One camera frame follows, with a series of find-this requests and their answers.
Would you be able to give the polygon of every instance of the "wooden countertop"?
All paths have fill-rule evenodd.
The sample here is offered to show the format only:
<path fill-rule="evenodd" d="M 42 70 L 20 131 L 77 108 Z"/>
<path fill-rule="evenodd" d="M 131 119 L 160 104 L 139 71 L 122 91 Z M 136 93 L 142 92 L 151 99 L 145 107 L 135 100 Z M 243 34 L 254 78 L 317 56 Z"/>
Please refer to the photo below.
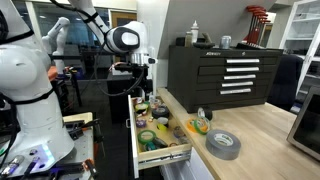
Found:
<path fill-rule="evenodd" d="M 206 136 L 187 129 L 191 115 L 166 90 L 159 95 L 178 121 L 215 179 L 320 179 L 320 163 L 286 141 L 296 116 L 270 104 L 214 111 L 211 129 L 228 131 L 239 138 L 239 157 L 216 158 L 205 147 Z"/>

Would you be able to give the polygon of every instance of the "black tool chest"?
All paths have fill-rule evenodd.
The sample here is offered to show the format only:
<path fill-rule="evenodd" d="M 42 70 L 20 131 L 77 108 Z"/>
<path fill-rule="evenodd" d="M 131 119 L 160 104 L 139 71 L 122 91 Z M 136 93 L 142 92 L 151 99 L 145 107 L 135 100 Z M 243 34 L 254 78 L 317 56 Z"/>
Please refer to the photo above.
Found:
<path fill-rule="evenodd" d="M 168 91 L 189 112 L 265 103 L 282 50 L 170 46 Z"/>

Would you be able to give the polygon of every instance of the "gray floor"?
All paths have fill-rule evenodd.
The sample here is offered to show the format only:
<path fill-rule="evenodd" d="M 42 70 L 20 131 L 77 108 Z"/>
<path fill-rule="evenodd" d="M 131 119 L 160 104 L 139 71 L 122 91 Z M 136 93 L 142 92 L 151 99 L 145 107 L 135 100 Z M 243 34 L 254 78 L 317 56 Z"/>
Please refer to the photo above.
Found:
<path fill-rule="evenodd" d="M 84 89 L 88 81 L 79 82 L 80 91 Z M 69 101 L 73 101 L 73 91 L 69 87 Z M 103 156 L 101 146 L 95 159 L 99 179 L 127 180 L 134 179 L 132 171 L 130 131 L 124 124 L 112 124 L 110 117 L 110 105 L 108 97 L 97 87 L 96 82 L 90 82 L 81 95 L 83 106 L 74 103 L 76 112 L 95 112 L 96 117 L 101 119 L 101 130 L 105 137 L 104 148 L 106 157 Z M 140 172 L 140 179 L 161 180 L 159 168 L 151 168 Z"/>

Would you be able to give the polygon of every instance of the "gray tape roll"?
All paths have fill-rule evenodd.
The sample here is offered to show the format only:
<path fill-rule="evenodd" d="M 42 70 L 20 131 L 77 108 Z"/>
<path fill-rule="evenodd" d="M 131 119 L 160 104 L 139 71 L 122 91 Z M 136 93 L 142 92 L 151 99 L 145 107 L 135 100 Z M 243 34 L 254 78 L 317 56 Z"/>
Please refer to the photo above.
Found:
<path fill-rule="evenodd" d="M 234 160 L 238 157 L 241 143 L 233 134 L 223 130 L 210 130 L 207 133 L 208 151 L 223 160 Z"/>

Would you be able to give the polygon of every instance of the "drawer handle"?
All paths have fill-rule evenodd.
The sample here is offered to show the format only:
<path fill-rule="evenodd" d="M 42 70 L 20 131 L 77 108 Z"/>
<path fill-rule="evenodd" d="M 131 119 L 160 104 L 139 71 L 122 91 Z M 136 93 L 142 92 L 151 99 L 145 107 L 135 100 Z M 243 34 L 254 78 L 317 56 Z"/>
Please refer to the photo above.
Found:
<path fill-rule="evenodd" d="M 260 59 L 227 59 L 227 63 L 260 63 Z"/>
<path fill-rule="evenodd" d="M 259 67 L 250 68 L 226 68 L 227 72 L 259 71 Z"/>
<path fill-rule="evenodd" d="M 240 94 L 240 93 L 248 93 L 251 92 L 251 89 L 237 89 L 237 90 L 228 90 L 228 91 L 220 91 L 220 94 Z"/>
<path fill-rule="evenodd" d="M 250 75 L 244 75 L 244 76 L 224 76 L 223 78 L 225 80 L 227 80 L 227 79 L 255 79 L 256 75 L 250 74 Z"/>
<path fill-rule="evenodd" d="M 252 81 L 240 82 L 240 83 L 222 83 L 222 87 L 250 86 L 250 85 L 253 85 Z"/>
<path fill-rule="evenodd" d="M 126 120 L 126 127 L 127 127 L 128 129 L 131 128 L 131 127 L 130 127 L 130 119 L 127 119 L 127 120 Z"/>

